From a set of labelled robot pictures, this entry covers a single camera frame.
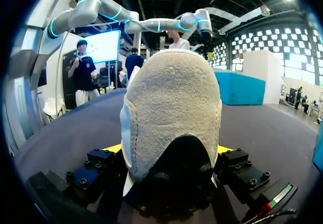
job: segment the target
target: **man in navy shirt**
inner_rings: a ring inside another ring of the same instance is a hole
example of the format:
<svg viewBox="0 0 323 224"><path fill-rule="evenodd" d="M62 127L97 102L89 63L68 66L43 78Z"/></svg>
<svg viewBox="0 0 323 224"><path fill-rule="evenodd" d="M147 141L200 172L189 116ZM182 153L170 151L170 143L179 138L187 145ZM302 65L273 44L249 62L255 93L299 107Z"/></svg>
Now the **man in navy shirt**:
<svg viewBox="0 0 323 224"><path fill-rule="evenodd" d="M93 80L96 76L95 65L90 56L85 51L87 47L86 40L79 40L77 45L78 54L71 61L71 69L68 72L69 78L73 78L76 86L76 106L86 103L89 99L100 96L99 91Z"/></svg>
<svg viewBox="0 0 323 224"><path fill-rule="evenodd" d="M135 66L142 67L143 64L143 58L139 56L138 49L135 47L131 49L131 55L129 55L126 59L126 69L127 69L127 77L128 80L130 79L131 73Z"/></svg>

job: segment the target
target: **black table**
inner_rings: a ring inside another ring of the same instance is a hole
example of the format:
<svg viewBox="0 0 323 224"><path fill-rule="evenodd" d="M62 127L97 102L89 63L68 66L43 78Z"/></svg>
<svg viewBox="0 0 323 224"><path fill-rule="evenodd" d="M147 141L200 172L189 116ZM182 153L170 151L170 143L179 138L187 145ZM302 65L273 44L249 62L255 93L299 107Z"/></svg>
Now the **black table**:
<svg viewBox="0 0 323 224"><path fill-rule="evenodd" d="M126 89L116 89L66 113L29 138L15 156L23 180L38 171L52 170L61 178L86 159L95 147L105 148L121 142L119 113ZM316 132L300 121L273 108L223 105L220 144L242 148L258 168L287 178L299 187L288 204L297 208L318 176L312 163ZM230 195L239 218L246 206ZM120 215L123 223L154 223L135 215L125 206ZM197 212L186 223L212 223L212 211Z"/></svg>

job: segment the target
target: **floor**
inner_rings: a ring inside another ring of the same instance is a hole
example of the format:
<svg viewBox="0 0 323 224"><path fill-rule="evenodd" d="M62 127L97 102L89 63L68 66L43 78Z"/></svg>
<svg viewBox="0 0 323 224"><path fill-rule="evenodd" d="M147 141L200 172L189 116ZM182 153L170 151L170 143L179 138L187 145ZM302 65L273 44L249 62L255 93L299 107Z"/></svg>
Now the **floor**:
<svg viewBox="0 0 323 224"><path fill-rule="evenodd" d="M284 113L290 117L293 117L301 122L303 122L306 126L310 127L311 129L318 132L319 130L319 124L316 122L315 116L307 116L303 113L302 110L296 110L294 107L287 106L285 104L267 104L267 106L280 111L281 113Z"/></svg>

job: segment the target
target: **person in background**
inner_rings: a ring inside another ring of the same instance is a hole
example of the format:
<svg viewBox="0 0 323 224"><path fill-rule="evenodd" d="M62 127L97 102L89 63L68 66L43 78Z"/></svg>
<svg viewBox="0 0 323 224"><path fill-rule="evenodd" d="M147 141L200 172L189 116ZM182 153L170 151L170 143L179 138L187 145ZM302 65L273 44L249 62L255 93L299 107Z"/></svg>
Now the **person in background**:
<svg viewBox="0 0 323 224"><path fill-rule="evenodd" d="M133 49L131 49L131 54L126 59L126 69L127 69L128 80L130 79L131 73L135 66L138 66L140 68L142 67L143 58L139 56L137 53L138 53L138 49L134 47Z"/></svg>
<svg viewBox="0 0 323 224"><path fill-rule="evenodd" d="M302 106L304 107L304 113L307 114L309 105L307 104L307 96L302 99Z"/></svg>
<svg viewBox="0 0 323 224"><path fill-rule="evenodd" d="M125 83L126 83L126 73L125 70L123 68L121 68L120 72L119 72L119 80L121 83L121 87L125 88Z"/></svg>
<svg viewBox="0 0 323 224"><path fill-rule="evenodd" d="M68 77L72 78L75 82L76 106L80 106L89 99L91 100L100 96L100 93L92 80L96 77L95 65L92 58L85 53L87 41L79 40L76 47L78 53L76 58L71 61Z"/></svg>
<svg viewBox="0 0 323 224"><path fill-rule="evenodd" d="M189 41L181 38L178 31L174 31L174 30L167 31L167 35L169 38L173 39L173 41L174 41L170 45L169 49L174 49L174 48L187 49L187 50L190 49Z"/></svg>
<svg viewBox="0 0 323 224"><path fill-rule="evenodd" d="M298 105L299 105L299 103L301 101L302 89L303 89L303 87L301 86L297 90L295 109L298 109Z"/></svg>

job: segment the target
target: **yellow plate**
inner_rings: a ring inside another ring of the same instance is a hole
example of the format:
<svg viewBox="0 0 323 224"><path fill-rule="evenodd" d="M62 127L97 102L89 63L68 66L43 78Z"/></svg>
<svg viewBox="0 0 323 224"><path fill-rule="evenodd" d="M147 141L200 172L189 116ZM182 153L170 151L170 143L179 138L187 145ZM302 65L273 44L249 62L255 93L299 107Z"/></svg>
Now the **yellow plate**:
<svg viewBox="0 0 323 224"><path fill-rule="evenodd" d="M104 148L104 149L102 149L102 150L109 150L110 152L115 152L115 153L117 153L117 152L119 152L119 151L120 151L120 149L121 149L121 144L118 144L118 145L115 145L115 146L112 146L112 147ZM219 154L221 154L221 153L223 153L223 152L226 152L226 151L228 151L228 150L233 151L234 149L227 148L227 147L222 147L222 146L220 146L220 145L219 145L219 147L218 147L218 153L219 153Z"/></svg>

